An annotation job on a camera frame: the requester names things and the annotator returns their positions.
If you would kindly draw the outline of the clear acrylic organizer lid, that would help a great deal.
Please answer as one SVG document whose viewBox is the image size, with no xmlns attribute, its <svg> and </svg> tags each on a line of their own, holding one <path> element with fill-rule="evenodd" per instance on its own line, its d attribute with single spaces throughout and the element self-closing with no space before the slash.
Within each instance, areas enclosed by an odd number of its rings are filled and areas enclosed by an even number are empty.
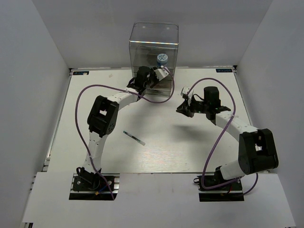
<svg viewBox="0 0 304 228">
<path fill-rule="evenodd" d="M 129 39 L 129 45 L 133 43 L 179 46 L 179 26 L 171 23 L 136 22 Z"/>
</svg>

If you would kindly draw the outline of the blue cleaning gel jar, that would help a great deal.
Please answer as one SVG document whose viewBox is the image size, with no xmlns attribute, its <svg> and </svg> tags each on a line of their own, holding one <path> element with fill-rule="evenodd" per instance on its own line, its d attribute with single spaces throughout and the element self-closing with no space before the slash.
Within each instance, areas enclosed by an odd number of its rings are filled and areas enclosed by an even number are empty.
<svg viewBox="0 0 304 228">
<path fill-rule="evenodd" d="M 158 66 L 165 66 L 168 63 L 168 55 L 161 53 L 157 55 L 156 61 Z"/>
</svg>

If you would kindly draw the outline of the green ink gel pen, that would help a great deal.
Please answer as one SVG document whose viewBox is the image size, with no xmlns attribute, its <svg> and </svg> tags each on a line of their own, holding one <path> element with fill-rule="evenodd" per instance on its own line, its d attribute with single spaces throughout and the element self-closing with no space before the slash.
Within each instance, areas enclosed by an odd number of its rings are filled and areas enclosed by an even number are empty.
<svg viewBox="0 0 304 228">
<path fill-rule="evenodd" d="M 145 142 L 140 140 L 139 138 L 133 136 L 132 134 L 126 132 L 126 131 L 123 131 L 124 134 L 126 134 L 127 136 L 131 137 L 132 139 L 136 140 L 139 144 L 141 144 L 142 146 L 145 146 Z"/>
</svg>

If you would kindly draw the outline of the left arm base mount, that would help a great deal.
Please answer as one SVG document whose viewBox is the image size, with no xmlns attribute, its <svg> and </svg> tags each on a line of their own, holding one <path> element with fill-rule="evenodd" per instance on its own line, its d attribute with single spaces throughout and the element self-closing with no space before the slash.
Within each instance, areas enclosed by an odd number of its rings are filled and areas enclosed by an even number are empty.
<svg viewBox="0 0 304 228">
<path fill-rule="evenodd" d="M 70 200 L 114 200 L 119 191 L 120 175 L 87 172 L 78 167 L 73 174 L 69 199 Z"/>
</svg>

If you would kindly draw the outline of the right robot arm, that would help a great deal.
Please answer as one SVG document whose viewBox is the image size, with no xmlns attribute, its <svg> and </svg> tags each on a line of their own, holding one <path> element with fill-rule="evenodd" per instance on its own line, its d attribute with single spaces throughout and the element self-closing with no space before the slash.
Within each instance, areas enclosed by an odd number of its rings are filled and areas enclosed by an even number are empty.
<svg viewBox="0 0 304 228">
<path fill-rule="evenodd" d="M 193 117 L 195 113 L 205 114 L 208 120 L 225 129 L 238 142 L 237 159 L 216 168 L 214 182 L 219 189 L 224 190 L 230 186 L 232 179 L 278 167 L 272 132 L 246 124 L 228 107 L 222 106 L 217 87 L 205 87 L 202 101 L 197 101 L 194 93 L 186 86 L 183 87 L 181 96 L 184 102 L 177 107 L 178 113 L 187 117 Z"/>
</svg>

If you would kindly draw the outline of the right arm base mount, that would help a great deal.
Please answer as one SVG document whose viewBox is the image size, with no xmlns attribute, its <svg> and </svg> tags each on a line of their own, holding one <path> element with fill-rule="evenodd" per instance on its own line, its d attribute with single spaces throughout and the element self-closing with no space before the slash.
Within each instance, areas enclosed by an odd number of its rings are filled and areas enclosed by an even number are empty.
<svg viewBox="0 0 304 228">
<path fill-rule="evenodd" d="M 219 188 L 206 189 L 201 184 L 201 175 L 193 179 L 199 187 L 200 202 L 237 202 L 244 201 L 241 181 L 237 181 Z"/>
</svg>

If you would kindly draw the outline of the clear drawer organizer box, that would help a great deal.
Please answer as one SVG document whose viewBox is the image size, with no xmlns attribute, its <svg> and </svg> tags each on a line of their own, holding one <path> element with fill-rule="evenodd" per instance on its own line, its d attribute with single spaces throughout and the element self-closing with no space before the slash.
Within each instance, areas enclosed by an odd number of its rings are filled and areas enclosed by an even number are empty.
<svg viewBox="0 0 304 228">
<path fill-rule="evenodd" d="M 145 66 L 149 68 L 160 67 L 157 61 L 159 54 L 166 54 L 168 57 L 165 66 L 174 74 L 178 46 L 177 45 L 157 45 L 152 43 L 133 43 L 129 46 L 130 60 L 133 77 L 136 77 L 139 67 Z M 161 95 L 168 97 L 172 90 L 172 79 L 167 76 L 153 88 L 146 91 L 150 95 Z"/>
</svg>

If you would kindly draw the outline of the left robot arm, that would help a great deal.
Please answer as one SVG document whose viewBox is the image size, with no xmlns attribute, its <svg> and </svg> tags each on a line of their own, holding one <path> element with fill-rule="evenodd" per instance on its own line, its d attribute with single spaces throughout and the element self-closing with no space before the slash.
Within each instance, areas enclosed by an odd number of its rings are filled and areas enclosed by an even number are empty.
<svg viewBox="0 0 304 228">
<path fill-rule="evenodd" d="M 87 123 L 89 129 L 88 148 L 90 154 L 86 156 L 83 168 L 89 172 L 84 178 L 84 184 L 91 190 L 100 185 L 100 177 L 95 175 L 101 170 L 101 157 L 107 136 L 115 128 L 118 112 L 125 106 L 135 103 L 143 96 L 145 90 L 159 83 L 155 73 L 157 67 L 139 67 L 136 77 L 129 81 L 126 89 L 115 95 L 104 97 L 99 95 L 89 113 Z"/>
</svg>

